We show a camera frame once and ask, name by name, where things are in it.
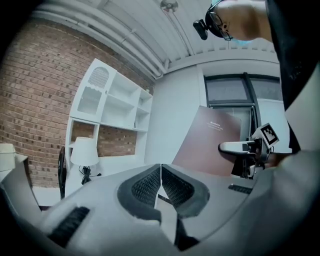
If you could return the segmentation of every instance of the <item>black sleeve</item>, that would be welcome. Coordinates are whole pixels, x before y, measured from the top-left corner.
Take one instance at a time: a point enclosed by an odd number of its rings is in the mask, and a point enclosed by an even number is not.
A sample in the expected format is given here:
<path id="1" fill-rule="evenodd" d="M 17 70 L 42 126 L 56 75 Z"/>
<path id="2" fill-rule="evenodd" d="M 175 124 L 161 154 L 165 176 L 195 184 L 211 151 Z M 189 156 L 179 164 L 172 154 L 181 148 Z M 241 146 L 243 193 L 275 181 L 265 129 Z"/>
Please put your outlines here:
<path id="1" fill-rule="evenodd" d="M 280 63 L 284 110 L 299 95 L 319 61 L 317 1 L 265 1 L 272 41 Z M 289 147 L 300 150 L 290 128 Z"/>

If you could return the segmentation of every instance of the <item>black chair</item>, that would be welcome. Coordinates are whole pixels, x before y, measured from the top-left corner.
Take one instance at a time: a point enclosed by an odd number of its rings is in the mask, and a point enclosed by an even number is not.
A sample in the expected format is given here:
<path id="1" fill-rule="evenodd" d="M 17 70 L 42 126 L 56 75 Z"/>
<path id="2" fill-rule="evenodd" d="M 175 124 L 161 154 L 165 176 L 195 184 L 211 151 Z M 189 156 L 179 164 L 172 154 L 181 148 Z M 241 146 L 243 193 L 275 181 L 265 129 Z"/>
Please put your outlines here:
<path id="1" fill-rule="evenodd" d="M 65 147 L 63 146 L 60 150 L 59 159 L 58 159 L 58 181 L 59 181 L 61 200 L 65 198 L 65 191 L 66 191 L 67 168 L 64 167 L 64 162 L 65 162 Z"/>

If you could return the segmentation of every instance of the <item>brick wall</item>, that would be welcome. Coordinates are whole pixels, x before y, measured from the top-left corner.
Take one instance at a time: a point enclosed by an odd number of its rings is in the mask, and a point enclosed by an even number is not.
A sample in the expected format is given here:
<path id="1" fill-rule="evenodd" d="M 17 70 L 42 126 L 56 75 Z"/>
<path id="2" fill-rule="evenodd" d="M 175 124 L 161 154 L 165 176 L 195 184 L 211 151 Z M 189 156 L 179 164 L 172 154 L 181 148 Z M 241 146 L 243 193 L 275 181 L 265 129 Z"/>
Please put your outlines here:
<path id="1" fill-rule="evenodd" d="M 32 19 L 16 35 L 0 69 L 0 142 L 29 158 L 32 184 L 57 187 L 60 148 L 79 83 L 97 58 L 153 93 L 154 83 L 126 59 L 93 38 L 63 25 Z M 76 136 L 90 134 L 75 125 Z M 136 133 L 101 126 L 100 156 L 135 152 Z"/>

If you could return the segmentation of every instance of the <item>white table lamp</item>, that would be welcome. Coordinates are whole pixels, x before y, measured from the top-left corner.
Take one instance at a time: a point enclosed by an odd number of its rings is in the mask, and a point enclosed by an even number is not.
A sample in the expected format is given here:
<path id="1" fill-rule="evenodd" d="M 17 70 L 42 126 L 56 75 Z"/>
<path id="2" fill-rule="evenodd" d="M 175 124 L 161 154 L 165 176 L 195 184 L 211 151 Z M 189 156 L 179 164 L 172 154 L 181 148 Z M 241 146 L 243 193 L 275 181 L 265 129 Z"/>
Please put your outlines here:
<path id="1" fill-rule="evenodd" d="M 82 185 L 91 181 L 89 166 L 99 163 L 95 140 L 93 138 L 77 137 L 71 155 L 71 162 L 75 165 L 83 166 Z"/>

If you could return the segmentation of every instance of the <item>white bookcase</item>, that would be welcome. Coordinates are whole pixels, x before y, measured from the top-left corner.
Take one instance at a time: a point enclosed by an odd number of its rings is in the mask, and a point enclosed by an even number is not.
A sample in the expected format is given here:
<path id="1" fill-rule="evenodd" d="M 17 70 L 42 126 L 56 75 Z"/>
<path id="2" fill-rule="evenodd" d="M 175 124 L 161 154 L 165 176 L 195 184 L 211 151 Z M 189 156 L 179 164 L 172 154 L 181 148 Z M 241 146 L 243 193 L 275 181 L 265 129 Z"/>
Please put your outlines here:
<path id="1" fill-rule="evenodd" d="M 70 110 L 65 137 L 68 171 L 72 166 L 74 122 L 94 125 L 92 137 L 96 143 L 100 125 L 136 131 L 135 155 L 144 160 L 151 106 L 151 94 L 114 68 L 95 59 L 79 85 Z"/>

